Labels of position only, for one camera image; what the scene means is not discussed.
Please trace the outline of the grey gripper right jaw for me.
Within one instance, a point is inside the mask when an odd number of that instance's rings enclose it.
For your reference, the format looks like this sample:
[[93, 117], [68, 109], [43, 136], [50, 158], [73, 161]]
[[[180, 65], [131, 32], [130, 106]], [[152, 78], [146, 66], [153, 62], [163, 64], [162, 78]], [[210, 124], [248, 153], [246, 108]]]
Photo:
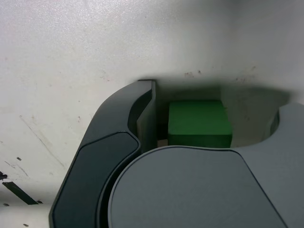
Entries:
[[277, 130], [246, 147], [161, 147], [112, 189], [111, 228], [301, 228], [304, 106], [280, 107]]

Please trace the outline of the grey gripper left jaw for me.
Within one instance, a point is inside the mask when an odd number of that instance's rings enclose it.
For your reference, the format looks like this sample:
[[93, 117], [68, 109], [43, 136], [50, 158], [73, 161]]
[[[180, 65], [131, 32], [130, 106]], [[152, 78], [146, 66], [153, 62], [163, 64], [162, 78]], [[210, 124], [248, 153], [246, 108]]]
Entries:
[[106, 228], [112, 188], [142, 153], [137, 124], [153, 114], [155, 82], [140, 80], [118, 90], [97, 109], [49, 213], [52, 228]]

